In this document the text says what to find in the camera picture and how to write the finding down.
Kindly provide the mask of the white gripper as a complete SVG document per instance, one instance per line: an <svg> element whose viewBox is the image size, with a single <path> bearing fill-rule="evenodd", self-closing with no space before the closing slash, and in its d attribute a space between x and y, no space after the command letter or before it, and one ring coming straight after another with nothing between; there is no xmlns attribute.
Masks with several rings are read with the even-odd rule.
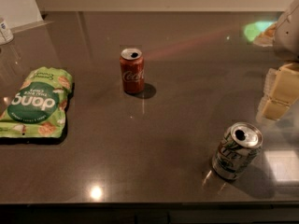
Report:
<svg viewBox="0 0 299 224"><path fill-rule="evenodd" d="M284 61L299 62L299 0L293 0L276 25L273 48ZM266 74L261 117L281 119L299 99L299 63L285 63Z"/></svg>

